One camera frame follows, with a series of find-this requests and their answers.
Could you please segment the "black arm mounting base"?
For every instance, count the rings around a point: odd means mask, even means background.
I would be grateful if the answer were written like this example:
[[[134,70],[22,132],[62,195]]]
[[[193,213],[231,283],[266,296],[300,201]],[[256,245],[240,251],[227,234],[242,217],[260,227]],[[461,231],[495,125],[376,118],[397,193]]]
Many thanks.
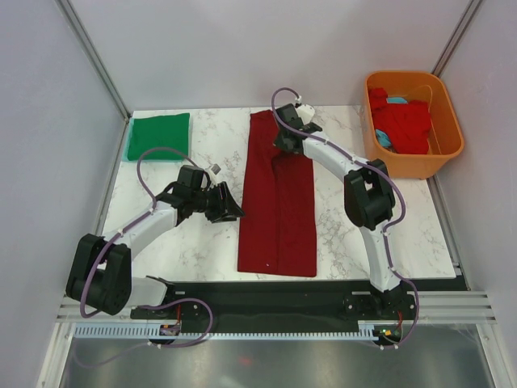
[[[403,284],[390,302],[382,301],[367,280],[176,282],[167,285],[164,310],[136,308],[133,319],[179,318],[182,327],[354,329],[361,320],[408,323],[416,305]]]

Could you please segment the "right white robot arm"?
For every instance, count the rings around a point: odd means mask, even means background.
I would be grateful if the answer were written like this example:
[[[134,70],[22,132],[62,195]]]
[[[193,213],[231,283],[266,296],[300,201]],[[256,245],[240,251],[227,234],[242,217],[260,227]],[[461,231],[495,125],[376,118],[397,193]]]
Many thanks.
[[[344,209],[348,219],[359,228],[369,263],[369,280],[374,289],[370,297],[372,313],[388,318],[399,308],[397,295],[401,277],[396,274],[389,249],[395,196],[386,165],[376,159],[367,161],[333,143],[322,128],[307,117],[302,106],[293,104],[275,108],[273,115],[278,125],[275,146],[289,153],[301,154],[331,172],[343,183]]]

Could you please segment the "orange plastic basket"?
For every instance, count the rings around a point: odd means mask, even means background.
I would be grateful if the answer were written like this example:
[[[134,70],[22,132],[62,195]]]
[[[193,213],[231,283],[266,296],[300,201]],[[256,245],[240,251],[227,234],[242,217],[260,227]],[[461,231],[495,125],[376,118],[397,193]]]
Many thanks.
[[[446,86],[427,72],[369,74],[362,124],[367,158],[382,160],[393,178],[427,179],[464,149]]]

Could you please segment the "aluminium frame post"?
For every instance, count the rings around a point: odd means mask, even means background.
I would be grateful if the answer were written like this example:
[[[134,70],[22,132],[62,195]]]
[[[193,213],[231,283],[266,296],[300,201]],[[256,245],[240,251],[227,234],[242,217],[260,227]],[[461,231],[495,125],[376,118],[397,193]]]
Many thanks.
[[[87,59],[92,64],[95,73],[109,94],[111,101],[115,104],[117,111],[123,120],[128,123],[130,119],[130,111],[128,110],[127,104],[124,102],[112,80],[112,77],[107,71],[107,67],[104,65],[103,60],[81,21],[78,12],[75,10],[73,3],[69,0],[56,0],[56,4],[65,16],[79,44],[82,46]]]
[[[484,2],[484,0],[469,0],[431,71],[433,75],[438,78],[442,76]]]

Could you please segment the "bright red t shirt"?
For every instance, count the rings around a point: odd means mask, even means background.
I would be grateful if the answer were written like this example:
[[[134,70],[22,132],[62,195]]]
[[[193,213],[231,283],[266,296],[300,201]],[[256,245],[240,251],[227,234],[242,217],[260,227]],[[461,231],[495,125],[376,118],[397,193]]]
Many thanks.
[[[408,104],[388,104],[387,97],[383,88],[368,91],[374,134],[375,129],[385,132],[393,144],[389,150],[395,153],[426,154],[432,126],[427,103],[411,100]]]

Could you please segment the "right aluminium frame post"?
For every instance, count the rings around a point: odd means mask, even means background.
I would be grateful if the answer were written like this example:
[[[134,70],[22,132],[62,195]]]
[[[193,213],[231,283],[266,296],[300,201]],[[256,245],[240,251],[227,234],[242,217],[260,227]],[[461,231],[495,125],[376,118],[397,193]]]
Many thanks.
[[[484,2],[484,0],[469,0],[431,71],[433,75],[438,78],[442,76]]]

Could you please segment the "light blue t shirt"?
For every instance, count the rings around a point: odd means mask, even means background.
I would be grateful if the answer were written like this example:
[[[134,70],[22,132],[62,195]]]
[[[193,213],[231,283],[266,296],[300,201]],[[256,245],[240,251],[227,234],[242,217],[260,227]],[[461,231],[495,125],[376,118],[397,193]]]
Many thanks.
[[[388,104],[408,104],[408,101],[405,98],[400,97],[400,96],[387,97],[386,98],[386,102]],[[389,136],[385,132],[383,132],[380,129],[375,129],[375,134],[376,134],[377,141],[379,142],[379,144],[382,147],[384,147],[386,149],[392,149],[393,148],[393,144],[390,141]]]

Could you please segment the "folded green t shirt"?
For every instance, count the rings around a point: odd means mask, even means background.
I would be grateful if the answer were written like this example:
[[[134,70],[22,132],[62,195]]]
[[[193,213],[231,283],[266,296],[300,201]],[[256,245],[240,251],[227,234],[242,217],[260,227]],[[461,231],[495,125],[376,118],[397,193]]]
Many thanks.
[[[145,160],[185,160],[189,153],[189,128],[189,113],[134,119],[129,162],[136,162],[142,154],[154,148],[175,149],[178,153],[157,150],[147,154]]]

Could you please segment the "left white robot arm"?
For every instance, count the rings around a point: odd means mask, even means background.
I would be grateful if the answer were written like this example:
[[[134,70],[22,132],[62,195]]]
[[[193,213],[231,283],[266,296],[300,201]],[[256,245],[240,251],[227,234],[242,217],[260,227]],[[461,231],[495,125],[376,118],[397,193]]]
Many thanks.
[[[206,169],[183,166],[178,178],[126,226],[106,235],[81,237],[65,294],[79,303],[83,318],[98,313],[116,315],[126,306],[150,308],[160,318],[174,314],[178,300],[167,292],[166,281],[134,277],[132,262],[157,238],[194,213],[202,213],[211,223],[243,217],[227,183],[218,181],[219,171],[216,164]]]

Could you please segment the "aluminium rail profile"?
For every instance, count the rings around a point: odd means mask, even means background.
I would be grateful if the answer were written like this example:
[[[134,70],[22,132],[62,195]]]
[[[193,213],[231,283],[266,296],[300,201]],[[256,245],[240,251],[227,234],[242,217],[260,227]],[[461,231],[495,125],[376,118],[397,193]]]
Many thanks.
[[[490,300],[482,291],[419,291],[419,319],[424,323],[488,323],[495,322]],[[88,322],[126,323],[136,306],[124,307],[118,314],[99,313]],[[79,304],[65,297],[57,313],[58,323],[82,321]]]

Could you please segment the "left aluminium frame post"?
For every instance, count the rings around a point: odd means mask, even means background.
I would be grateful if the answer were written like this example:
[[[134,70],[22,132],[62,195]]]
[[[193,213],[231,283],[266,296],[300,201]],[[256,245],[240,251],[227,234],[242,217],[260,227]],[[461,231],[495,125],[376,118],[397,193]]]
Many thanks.
[[[78,12],[75,10],[73,3],[69,0],[56,0],[56,4],[65,16],[79,44],[82,46],[87,59],[92,64],[95,73],[109,94],[111,101],[115,104],[117,111],[123,120],[128,123],[130,119],[130,111],[128,110],[127,104],[124,102],[112,80],[112,77],[107,71],[107,67],[104,65],[103,60],[81,21]]]

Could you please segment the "dark red t shirt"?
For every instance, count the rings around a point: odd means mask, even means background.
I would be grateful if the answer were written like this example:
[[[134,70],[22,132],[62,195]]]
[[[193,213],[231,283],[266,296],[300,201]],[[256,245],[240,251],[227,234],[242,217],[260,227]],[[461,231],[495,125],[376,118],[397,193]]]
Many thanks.
[[[237,269],[315,277],[313,162],[275,147],[277,133],[271,111],[250,115]]]

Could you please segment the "folded teal t shirt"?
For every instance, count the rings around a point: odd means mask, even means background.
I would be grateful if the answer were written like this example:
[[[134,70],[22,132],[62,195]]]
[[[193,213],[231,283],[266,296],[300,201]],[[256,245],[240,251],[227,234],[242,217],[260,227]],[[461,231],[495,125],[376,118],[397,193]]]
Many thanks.
[[[128,159],[128,149],[129,149],[131,138],[132,138],[133,124],[134,124],[134,118],[131,117],[129,122],[128,122],[126,131],[125,131],[125,136],[124,136],[124,148],[123,148],[122,155],[121,155],[121,161],[122,162],[128,162],[129,161],[129,159]]]

